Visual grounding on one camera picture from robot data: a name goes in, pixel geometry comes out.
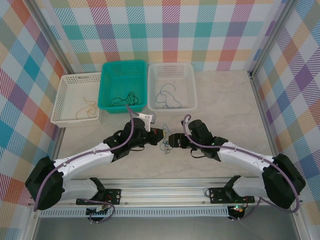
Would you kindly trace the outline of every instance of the white connector clip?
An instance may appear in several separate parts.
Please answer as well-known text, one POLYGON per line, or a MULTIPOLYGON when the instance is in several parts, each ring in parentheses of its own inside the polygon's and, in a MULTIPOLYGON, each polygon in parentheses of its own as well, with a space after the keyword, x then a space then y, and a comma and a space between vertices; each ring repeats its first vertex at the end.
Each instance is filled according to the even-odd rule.
POLYGON ((147 115, 147 114, 139 113, 138 118, 144 121, 145 130, 147 132, 150 132, 150 124, 154 124, 156 122, 156 115, 155 114, 147 115))

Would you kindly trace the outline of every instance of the marble table surface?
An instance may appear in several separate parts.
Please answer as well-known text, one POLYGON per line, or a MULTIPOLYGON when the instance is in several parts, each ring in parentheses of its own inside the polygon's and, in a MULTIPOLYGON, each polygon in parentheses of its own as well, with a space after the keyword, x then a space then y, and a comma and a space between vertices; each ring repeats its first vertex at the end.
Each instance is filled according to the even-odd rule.
MULTIPOLYGON (((198 108, 192 119, 202 120, 214 136, 228 139, 248 150, 271 155, 267 135, 256 99, 245 71, 205 71, 195 73, 198 108)), ((167 124, 172 133, 182 133, 184 115, 157 115, 154 128, 167 124)), ((65 130, 59 158, 83 152, 122 130, 130 120, 128 113, 102 111, 102 124, 69 127, 65 130)), ((144 151, 130 154, 111 164, 84 171, 77 179, 216 178, 254 176, 236 165, 208 159, 195 159, 188 149, 173 149, 164 154, 159 146, 146 145, 144 151)))

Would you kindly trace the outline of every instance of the purple cable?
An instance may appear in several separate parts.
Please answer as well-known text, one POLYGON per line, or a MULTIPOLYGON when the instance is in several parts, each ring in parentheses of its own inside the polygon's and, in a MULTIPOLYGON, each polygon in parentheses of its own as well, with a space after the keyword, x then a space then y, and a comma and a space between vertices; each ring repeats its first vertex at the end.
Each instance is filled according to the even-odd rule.
MULTIPOLYGON (((129 140, 131 139, 133 133, 134 133, 134 117, 132 116, 132 114, 134 115, 137 115, 139 116, 138 113, 134 112, 128 105, 126 105, 126 108, 128 109, 128 112, 130 114, 130 120, 131 120, 131 131, 130 131, 130 135, 129 137, 127 138, 127 140, 124 141, 124 143, 120 144, 119 146, 115 146, 113 148, 107 148, 107 149, 102 149, 102 150, 97 150, 95 151, 96 153, 105 153, 105 152, 110 152, 110 151, 113 151, 113 150, 116 150, 116 149, 119 149, 121 147, 123 147, 124 145, 126 145, 129 140)), ((58 169, 60 169, 61 167, 64 166, 64 164, 69 164, 71 163, 72 161, 76 160, 76 159, 79 159, 79 158, 82 158, 84 156, 87 156, 89 154, 95 154, 93 151, 89 151, 89 152, 85 152, 85 153, 82 153, 80 155, 77 155, 69 160, 67 160, 66 162, 64 163, 61 163, 60 165, 58 165, 57 167, 55 167, 46 177, 45 179, 43 180, 40 188, 39 188, 39 191, 38 191, 38 194, 35 198, 35 201, 34 201, 34 207, 33 207, 33 211, 37 211, 38 210, 38 205, 39 205, 39 200, 40 200, 40 196, 41 196, 41 193, 42 193, 42 190, 44 189, 45 187, 45 184, 46 182, 48 181, 48 179, 51 177, 52 174, 54 174, 55 171, 57 171, 58 169)))
MULTIPOLYGON (((289 186, 291 187, 291 189, 292 189, 292 191, 293 191, 293 194, 294 194, 294 197, 295 197, 295 200, 296 200, 296 206, 295 206, 295 208, 294 208, 293 210, 284 209, 284 208, 279 207, 279 206, 275 205, 274 203, 269 202, 269 201, 265 200, 264 198, 260 197, 257 205, 254 207, 254 209, 251 211, 251 213, 255 210, 256 207, 259 206, 261 200, 264 201, 264 202, 266 202, 267 204, 269 204, 269 205, 271 205, 271 206, 273 206, 273 207, 276 207, 276 208, 278 208, 278 209, 280 209, 280 210, 282 210, 282 211, 285 211, 285 212, 287 212, 287 213, 293 214, 293 213, 295 213, 295 212, 297 212, 297 211, 299 210, 300 200, 299 200, 299 196, 298 196, 297 190, 296 190, 295 186, 293 185, 293 183, 290 181, 290 178, 289 178, 289 177, 284 173, 284 171, 282 171, 277 165, 275 165, 273 162, 271 162, 271 161, 269 161, 269 160, 264 159, 262 156, 259 156, 259 155, 257 155, 257 154, 254 154, 254 153, 252 153, 252 152, 249 152, 249 151, 246 151, 246 150, 243 150, 243 149, 238 149, 238 148, 235 148, 235 147, 232 147, 232 146, 217 146, 217 145, 209 145, 209 146, 206 146, 206 145, 202 145, 202 144, 199 144, 199 143, 193 141, 193 140, 191 139, 191 137, 190 137, 190 136, 188 135, 188 133, 187 133, 187 129, 186 129, 186 120, 187 120, 187 118, 188 118, 188 120, 190 120, 190 119, 191 119, 191 115, 190 115, 190 114, 187 114, 187 115, 184 116, 183 123, 182 123, 183 131, 184 131, 185 136, 188 138, 188 140, 189 140, 191 143, 193 143, 194 145, 196 145, 196 146, 198 146, 198 147, 200 147, 200 148, 205 148, 205 149, 230 149, 230 150, 236 150, 236 151, 238 151, 238 152, 241 152, 241 153, 250 155, 250 156, 252 156, 252 157, 254 157, 254 158, 257 158, 257 159, 259 159, 259 160, 263 160, 263 161, 265 161, 267 164, 270 164, 272 167, 274 167, 279 173, 281 173, 282 176, 284 177, 284 179, 288 182, 289 186)), ((251 213, 249 213, 246 217, 243 217, 242 220, 245 219, 245 218, 247 218, 248 216, 250 216, 251 213)))
POLYGON ((116 212, 116 208, 115 208, 115 205, 113 205, 112 203, 110 202, 104 202, 104 201, 95 201, 95 200, 89 200, 89 199, 85 199, 85 198, 82 198, 81 200, 85 201, 85 202, 89 202, 89 203, 94 203, 94 204, 103 204, 103 205, 109 205, 113 208, 112 210, 112 213, 109 215, 109 216, 106 216, 104 217, 103 219, 101 219, 100 221, 93 221, 91 219, 91 216, 92 216, 92 213, 89 215, 89 220, 90 220, 90 223, 96 223, 96 224, 101 224, 107 220, 109 220, 116 212))

